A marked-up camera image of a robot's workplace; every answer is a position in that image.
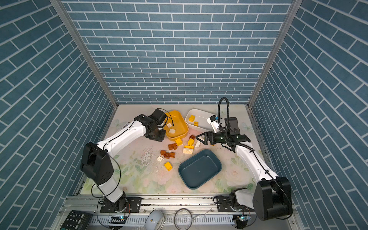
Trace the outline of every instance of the yellow toy brick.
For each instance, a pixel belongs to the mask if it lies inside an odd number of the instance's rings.
[[[192,146],[194,144],[194,140],[192,138],[189,138],[188,145]]]
[[[183,141],[179,138],[175,140],[175,143],[179,146],[183,144]]]
[[[194,146],[186,145],[183,148],[183,153],[193,155]]]
[[[164,165],[165,165],[165,168],[166,168],[168,171],[170,171],[170,170],[172,170],[172,169],[173,169],[173,167],[171,166],[171,164],[170,164],[169,162],[166,162]]]
[[[190,122],[193,122],[193,121],[194,121],[194,119],[195,119],[195,116],[193,116],[193,115],[189,117],[189,121],[190,121]]]

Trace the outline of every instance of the floral tablecloth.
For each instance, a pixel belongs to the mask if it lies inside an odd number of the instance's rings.
[[[110,126],[110,133],[113,133],[111,129],[115,129],[116,132],[126,123],[120,122],[122,118],[117,116],[118,113]],[[243,112],[241,117],[237,118],[241,133],[251,139],[253,147],[262,156],[247,114]],[[192,155],[183,154],[183,147],[191,134],[198,135],[200,132],[189,129],[187,137],[183,139],[183,145],[177,150],[172,150],[176,153],[175,158],[164,159],[162,162],[156,161],[160,151],[164,149],[169,152],[167,145],[173,143],[167,138],[163,142],[157,142],[140,137],[130,143],[114,157],[121,169],[119,186],[129,194],[229,193],[231,189],[241,187],[254,191],[255,181],[247,165],[235,153],[221,147],[220,144],[215,146],[201,144],[194,149],[194,154],[203,149],[211,150],[221,161],[222,170],[198,189],[187,188],[178,173],[178,168],[182,162],[192,157]],[[167,171],[164,167],[165,162],[170,162],[173,169]],[[115,162],[113,166],[114,177],[118,181],[119,169]],[[81,194],[90,194],[93,184],[94,182],[88,178]],[[100,191],[94,186],[93,193],[99,194]]]

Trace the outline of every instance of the blue plastic container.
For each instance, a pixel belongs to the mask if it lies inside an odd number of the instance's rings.
[[[217,156],[204,149],[179,166],[179,175],[190,189],[197,189],[218,174],[222,165]]]

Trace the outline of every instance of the table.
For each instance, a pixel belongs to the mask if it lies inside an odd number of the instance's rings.
[[[217,114],[217,105],[119,105],[105,138],[116,133],[126,122],[131,122],[137,115],[150,115],[156,108],[168,111],[178,110],[184,118],[191,109]],[[226,117],[225,105],[221,106],[221,117]],[[230,105],[230,117],[238,119],[241,134],[249,137],[256,153],[263,158],[245,105]],[[179,176],[178,168],[192,155],[183,154],[183,147],[191,134],[200,133],[200,131],[189,128],[187,137],[183,138],[183,145],[178,146],[177,150],[171,150],[176,153],[175,158],[164,159],[162,162],[156,161],[156,158],[160,156],[161,150],[170,152],[167,145],[172,144],[172,141],[167,137],[163,142],[149,140],[146,137],[137,138],[115,156],[121,168],[119,187],[127,194],[229,193],[231,189],[241,187],[247,187],[248,190],[254,192],[256,183],[247,165],[235,153],[223,148],[220,144],[212,146],[201,143],[198,148],[194,148],[193,154],[203,149],[210,149],[222,163],[221,172],[196,190],[185,186]],[[171,171],[167,171],[164,167],[166,162],[170,162],[173,166]],[[118,181],[119,169],[115,162],[113,166],[114,177]],[[93,184],[93,180],[86,179],[81,194],[90,195]],[[100,191],[94,186],[93,193],[100,194]]]

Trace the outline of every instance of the brown toy brick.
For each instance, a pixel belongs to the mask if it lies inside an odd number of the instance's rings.
[[[175,150],[175,149],[178,149],[178,145],[176,143],[169,144],[169,150]]]

